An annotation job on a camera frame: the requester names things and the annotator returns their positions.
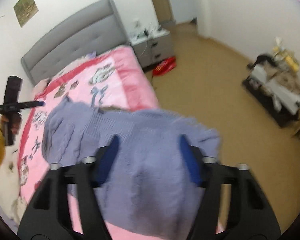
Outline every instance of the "wooden floor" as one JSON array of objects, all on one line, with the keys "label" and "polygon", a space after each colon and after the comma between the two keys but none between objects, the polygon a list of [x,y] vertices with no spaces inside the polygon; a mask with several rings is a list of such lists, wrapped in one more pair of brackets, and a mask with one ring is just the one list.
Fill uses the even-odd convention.
[{"label": "wooden floor", "polygon": [[[300,141],[241,87],[248,75],[246,58],[199,38],[193,25],[177,25],[171,33],[177,67],[153,78],[161,107],[216,128],[222,163],[249,164],[285,231],[300,212]],[[226,209],[223,205],[223,222]]]}]

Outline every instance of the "doorway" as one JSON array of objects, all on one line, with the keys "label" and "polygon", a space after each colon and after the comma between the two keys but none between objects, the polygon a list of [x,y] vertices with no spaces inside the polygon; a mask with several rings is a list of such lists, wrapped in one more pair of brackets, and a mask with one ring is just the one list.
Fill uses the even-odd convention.
[{"label": "doorway", "polygon": [[169,0],[152,0],[154,10],[160,24],[174,23],[173,13]]}]

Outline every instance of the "wooden furniture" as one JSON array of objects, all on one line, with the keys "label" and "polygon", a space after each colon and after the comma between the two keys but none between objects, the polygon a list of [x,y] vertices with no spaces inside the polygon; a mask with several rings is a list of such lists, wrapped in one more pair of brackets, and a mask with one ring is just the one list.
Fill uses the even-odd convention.
[{"label": "wooden furniture", "polygon": [[148,37],[132,38],[130,45],[142,68],[159,63],[174,56],[171,34],[169,31],[155,31]]}]

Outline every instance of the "blue sweater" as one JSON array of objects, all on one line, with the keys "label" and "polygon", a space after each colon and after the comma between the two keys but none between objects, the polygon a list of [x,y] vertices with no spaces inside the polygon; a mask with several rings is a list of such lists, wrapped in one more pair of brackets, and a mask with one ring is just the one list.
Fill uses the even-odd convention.
[{"label": "blue sweater", "polygon": [[48,163],[73,165],[115,134],[117,158],[108,181],[95,190],[105,220],[138,234],[186,239],[203,190],[190,181],[179,137],[217,157],[218,133],[167,111],[101,112],[65,97],[45,122],[42,155]]}]

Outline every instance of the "red bag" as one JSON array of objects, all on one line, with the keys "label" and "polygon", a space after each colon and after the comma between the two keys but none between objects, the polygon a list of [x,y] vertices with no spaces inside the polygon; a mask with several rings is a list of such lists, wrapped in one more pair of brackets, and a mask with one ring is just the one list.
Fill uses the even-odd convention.
[{"label": "red bag", "polygon": [[176,57],[169,57],[166,60],[162,61],[153,71],[153,76],[162,76],[165,73],[168,73],[177,66]]}]

